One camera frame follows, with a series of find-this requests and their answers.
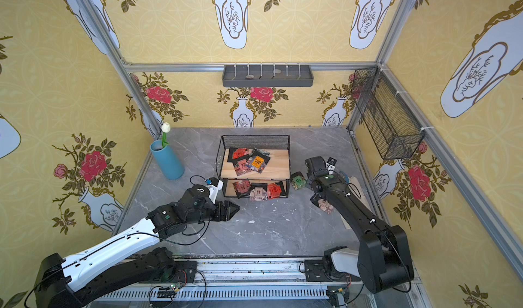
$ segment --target wall-mounted wire basket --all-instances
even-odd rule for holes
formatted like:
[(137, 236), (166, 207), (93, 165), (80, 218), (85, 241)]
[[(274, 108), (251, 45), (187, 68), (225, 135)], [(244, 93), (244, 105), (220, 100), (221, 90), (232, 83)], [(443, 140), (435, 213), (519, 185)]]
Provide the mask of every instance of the wall-mounted wire basket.
[(311, 87), (310, 65), (234, 64), (223, 69), (224, 87)]
[(356, 70), (352, 97), (381, 158), (411, 158), (425, 131), (389, 79), (377, 67)]

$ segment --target black cable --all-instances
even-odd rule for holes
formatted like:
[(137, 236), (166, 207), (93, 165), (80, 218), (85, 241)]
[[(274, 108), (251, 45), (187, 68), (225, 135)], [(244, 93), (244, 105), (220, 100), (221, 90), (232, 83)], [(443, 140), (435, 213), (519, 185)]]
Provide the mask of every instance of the black cable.
[(125, 239), (125, 238), (126, 238), (126, 236), (122, 236), (122, 237), (120, 237), (120, 238), (118, 238), (118, 239), (114, 239), (113, 241), (109, 242), (108, 244), (106, 244), (106, 245), (104, 245), (104, 246), (102, 246), (102, 247), (96, 249), (95, 251), (89, 253), (89, 254), (86, 255), (85, 257), (82, 257), (82, 258), (78, 259), (78, 261), (74, 261), (74, 262), (72, 262), (71, 264), (69, 264), (69, 265), (67, 265), (67, 266), (65, 266), (65, 267), (61, 267), (61, 268), (55, 270), (54, 272), (52, 272), (51, 274), (49, 274), (47, 277), (44, 277), (44, 278), (43, 278), (40, 282), (38, 282), (38, 283), (35, 285), (35, 287), (32, 288), (32, 290), (29, 292), (29, 294), (27, 295), (26, 299), (23, 301), (23, 306), (24, 306), (25, 308), (31, 308), (31, 307), (29, 307), (29, 306), (27, 305), (27, 299), (29, 298), (29, 296), (31, 295), (31, 293), (33, 293), (33, 292), (37, 289), (37, 287), (38, 287), (39, 285), (41, 285), (43, 282), (47, 281), (51, 276), (53, 276), (53, 275), (55, 275), (56, 273), (58, 273), (58, 272), (60, 272), (60, 271), (62, 271), (62, 270), (64, 270), (64, 269), (66, 269), (67, 267), (70, 267), (70, 266), (73, 266), (73, 265), (75, 265), (75, 264), (78, 264), (80, 261), (87, 259), (90, 255), (93, 255), (93, 254), (95, 254), (96, 252), (99, 252), (100, 250), (104, 249), (105, 247), (107, 247), (107, 246), (109, 246), (109, 245), (115, 243), (116, 241), (119, 241), (119, 240), (121, 240), (121, 239)]
[[(148, 298), (148, 300), (149, 300), (149, 306), (151, 306), (151, 307), (153, 307), (153, 308), (157, 308), (157, 307), (156, 307), (156, 306), (153, 304), (153, 302), (151, 301), (151, 294), (153, 293), (153, 290), (156, 289), (156, 288), (159, 288), (159, 290), (161, 290), (161, 291), (168, 291), (168, 290), (171, 290), (171, 288), (165, 288), (165, 287), (163, 287), (163, 286), (159, 286), (159, 285), (152, 287), (152, 288), (150, 289), (150, 291), (149, 291), (149, 294), (148, 294), (147, 298)], [(171, 302), (173, 302), (173, 296), (174, 296), (174, 294), (176, 294), (176, 292), (174, 292), (173, 294), (171, 294), (171, 295), (169, 296), (169, 298), (171, 299)]]
[(191, 235), (197, 235), (198, 233), (200, 233), (203, 228), (205, 227), (205, 222), (203, 222), (203, 226), (201, 227), (201, 229), (198, 231), (198, 232), (194, 232), (194, 233), (191, 233), (191, 234), (185, 234), (183, 231), (181, 232), (183, 235), (186, 235), (186, 236), (191, 236)]
[(205, 280), (205, 276), (203, 276), (203, 274), (199, 270), (196, 270), (196, 272), (201, 275), (201, 278), (203, 278), (203, 283), (205, 284), (205, 291), (203, 292), (203, 298), (201, 299), (200, 305), (198, 306), (198, 308), (200, 308), (201, 305), (203, 305), (203, 302), (207, 295), (207, 281)]
[(201, 177), (204, 181), (207, 181), (207, 179), (206, 179), (205, 177), (203, 177), (202, 175), (193, 175), (193, 176), (191, 176), (190, 179), (189, 179), (189, 182), (191, 182), (191, 184), (192, 184), (193, 186), (196, 185), (196, 183), (193, 183), (193, 177), (196, 177), (196, 176)]
[(387, 241), (390, 243), (392, 249), (394, 249), (394, 252), (396, 253), (397, 257), (400, 259), (401, 265), (403, 265), (403, 268), (405, 269), (405, 274), (407, 274), (407, 278), (409, 279), (409, 289), (407, 291), (396, 289), (394, 287), (393, 287), (393, 289), (396, 291), (402, 292), (402, 293), (409, 293), (412, 289), (412, 283), (411, 283), (411, 276), (409, 274), (409, 271), (407, 270), (407, 266), (403, 262), (403, 259), (401, 259), (400, 254), (397, 252), (396, 248), (392, 245), (392, 242), (390, 241), (389, 237), (382, 230), (379, 230), (379, 231), (383, 234), (385, 239), (387, 239)]
[(349, 187), (353, 194), (355, 194), (354, 190), (356, 190), (358, 192), (358, 199), (361, 199), (361, 193), (359, 192), (358, 188), (352, 183), (349, 183)]
[(158, 238), (160, 240), (163, 240), (163, 241), (166, 241), (166, 242), (169, 242), (169, 243), (172, 243), (172, 244), (177, 244), (179, 246), (190, 246), (190, 245), (195, 244), (196, 242), (198, 242), (201, 238), (203, 238), (204, 234), (207, 232), (207, 229), (209, 228), (209, 224), (211, 224), (211, 223), (210, 222), (207, 223), (207, 227), (205, 228), (205, 231), (202, 233), (202, 235), (200, 235), (200, 237), (198, 239), (196, 239), (196, 241), (191, 242), (191, 243), (187, 243), (187, 244), (185, 244), (185, 243), (178, 243), (178, 242), (174, 242), (174, 241), (167, 240), (167, 239), (162, 239), (162, 238), (160, 238), (157, 235), (150, 234), (150, 233), (144, 233), (144, 232), (136, 232), (136, 233), (133, 233), (132, 235), (134, 235), (134, 234), (145, 234), (145, 235), (149, 235), (149, 236)]
[(362, 285), (361, 285), (361, 289), (360, 289), (360, 291), (358, 292), (358, 294), (357, 294), (357, 295), (356, 295), (352, 300), (350, 300), (350, 301), (348, 301), (348, 302), (345, 302), (345, 304), (342, 304), (342, 305), (333, 305), (333, 307), (343, 307), (343, 306), (346, 306), (346, 305), (350, 304), (352, 301), (356, 300), (356, 299), (359, 297), (359, 295), (360, 295), (361, 292), (363, 291), (363, 288), (364, 288), (364, 287), (365, 287), (365, 285), (362, 284)]

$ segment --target robotic arm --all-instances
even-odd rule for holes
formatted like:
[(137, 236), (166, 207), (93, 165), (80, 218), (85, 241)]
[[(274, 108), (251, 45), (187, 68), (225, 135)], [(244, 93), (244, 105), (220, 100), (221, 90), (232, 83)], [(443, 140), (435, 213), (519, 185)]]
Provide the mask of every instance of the robotic arm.
[(43, 259), (34, 288), (37, 307), (81, 308), (124, 286), (168, 279), (183, 269), (166, 248), (156, 248), (145, 257), (116, 264), (182, 232), (188, 224), (230, 220), (239, 206), (230, 201), (216, 202), (223, 182), (211, 178), (208, 183), (187, 189), (177, 203), (157, 207), (127, 230), (94, 247), (65, 258), (54, 253)]
[(389, 226), (352, 194), (349, 184), (326, 167), (321, 156), (305, 161), (308, 183), (315, 195), (313, 203), (323, 199), (334, 206), (360, 240), (359, 252), (345, 247), (327, 250), (326, 272), (347, 272), (360, 277), (367, 289), (380, 292), (412, 281), (414, 269), (405, 231)]

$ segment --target wire mesh basket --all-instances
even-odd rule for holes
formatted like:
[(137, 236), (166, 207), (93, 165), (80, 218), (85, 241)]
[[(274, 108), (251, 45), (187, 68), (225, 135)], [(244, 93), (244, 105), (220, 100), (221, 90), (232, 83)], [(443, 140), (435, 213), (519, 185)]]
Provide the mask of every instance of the wire mesh basket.
[(377, 67), (356, 70), (352, 97), (381, 158), (411, 158), (425, 132), (389, 79)]

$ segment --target blue vase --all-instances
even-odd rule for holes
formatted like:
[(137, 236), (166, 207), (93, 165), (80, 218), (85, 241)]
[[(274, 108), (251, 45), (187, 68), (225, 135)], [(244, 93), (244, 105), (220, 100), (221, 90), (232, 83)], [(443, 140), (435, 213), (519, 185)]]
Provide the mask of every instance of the blue vase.
[(185, 168), (171, 147), (162, 148), (162, 141), (156, 140), (151, 143), (150, 149), (166, 178), (176, 180), (184, 173)]

